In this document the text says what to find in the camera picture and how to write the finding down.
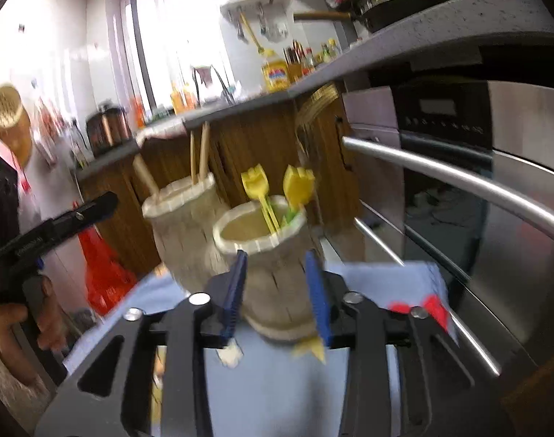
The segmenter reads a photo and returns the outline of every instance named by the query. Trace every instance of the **red bag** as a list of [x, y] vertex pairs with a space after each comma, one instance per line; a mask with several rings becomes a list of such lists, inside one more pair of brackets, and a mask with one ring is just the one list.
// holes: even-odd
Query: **red bag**
[[87, 301], [95, 312], [105, 315], [135, 286], [137, 278], [123, 268], [94, 227], [79, 233], [79, 241], [87, 260]]

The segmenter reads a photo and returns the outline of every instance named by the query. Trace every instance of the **yellow bottle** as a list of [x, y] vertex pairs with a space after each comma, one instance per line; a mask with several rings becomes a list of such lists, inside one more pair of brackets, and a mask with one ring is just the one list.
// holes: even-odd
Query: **yellow bottle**
[[289, 81], [287, 63], [279, 58], [273, 49], [266, 49], [263, 55], [265, 58], [263, 75], [267, 90], [269, 92], [276, 92], [289, 87], [291, 83]]
[[182, 94], [178, 92], [178, 88], [176, 87], [176, 83], [171, 83], [171, 104], [174, 107], [174, 113], [176, 115], [179, 115], [182, 113], [186, 106], [184, 105], [184, 101], [182, 100]]

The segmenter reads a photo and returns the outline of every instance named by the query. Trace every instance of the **metal screw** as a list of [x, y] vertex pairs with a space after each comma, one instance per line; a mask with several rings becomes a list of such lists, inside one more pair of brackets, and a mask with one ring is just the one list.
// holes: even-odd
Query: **metal screw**
[[197, 292], [196, 294], [192, 294], [188, 300], [192, 305], [204, 305], [210, 302], [210, 296], [205, 292]]
[[426, 319], [428, 317], [428, 312], [423, 307], [415, 306], [410, 309], [410, 315], [412, 315], [415, 319]]
[[129, 309], [129, 311], [125, 312], [125, 315], [123, 316], [125, 320], [128, 320], [129, 322], [135, 322], [136, 320], [139, 320], [144, 315], [144, 311], [141, 309], [132, 307]]
[[348, 304], [359, 304], [364, 300], [364, 297], [359, 292], [346, 292], [344, 294], [344, 302]]

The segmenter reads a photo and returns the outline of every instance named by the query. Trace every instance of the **bamboo steamer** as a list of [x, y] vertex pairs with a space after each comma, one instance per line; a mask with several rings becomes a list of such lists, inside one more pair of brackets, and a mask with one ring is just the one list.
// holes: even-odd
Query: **bamboo steamer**
[[22, 168], [32, 154], [30, 117], [11, 84], [0, 86], [0, 139], [10, 148]]
[[[280, 219], [287, 210], [287, 200], [273, 196], [271, 203]], [[304, 257], [312, 248], [323, 255], [321, 246], [311, 236], [305, 210], [271, 235], [260, 204], [248, 202], [224, 214], [212, 233], [216, 249], [224, 259], [224, 268], [217, 274], [228, 269], [238, 250], [248, 254], [241, 312], [258, 333], [280, 341], [296, 341], [316, 334]]]

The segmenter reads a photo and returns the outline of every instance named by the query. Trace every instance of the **wooden cabinet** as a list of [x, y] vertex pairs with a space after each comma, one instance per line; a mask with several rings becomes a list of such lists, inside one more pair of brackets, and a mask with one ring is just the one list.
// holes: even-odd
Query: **wooden cabinet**
[[298, 164], [294, 118], [293, 103], [284, 102], [212, 125], [211, 171], [228, 205], [249, 201], [241, 173], [257, 164], [266, 172], [269, 194], [283, 194], [285, 170], [289, 164]]
[[[196, 145], [199, 146], [199, 135], [197, 139]], [[190, 175], [188, 138], [149, 140], [144, 145], [142, 156], [159, 188]], [[122, 264], [141, 278], [161, 260], [151, 225], [144, 220], [141, 212], [141, 205], [149, 197], [149, 191], [139, 180], [132, 163], [133, 157], [118, 161], [83, 180], [79, 186], [86, 200], [108, 190], [117, 194], [119, 206], [115, 214], [98, 224], [98, 230], [119, 254]]]
[[345, 260], [363, 261], [364, 239], [354, 226], [354, 217], [360, 211], [358, 183], [351, 166], [352, 155], [342, 146], [342, 136], [349, 134], [351, 128], [340, 93], [329, 89], [333, 86], [327, 87], [330, 96], [326, 97], [326, 105], [316, 97], [323, 89], [296, 100], [302, 117], [304, 112], [311, 113], [304, 119], [310, 126], [308, 164], [319, 181], [315, 201], [308, 211], [316, 223], [323, 225], [323, 233]]

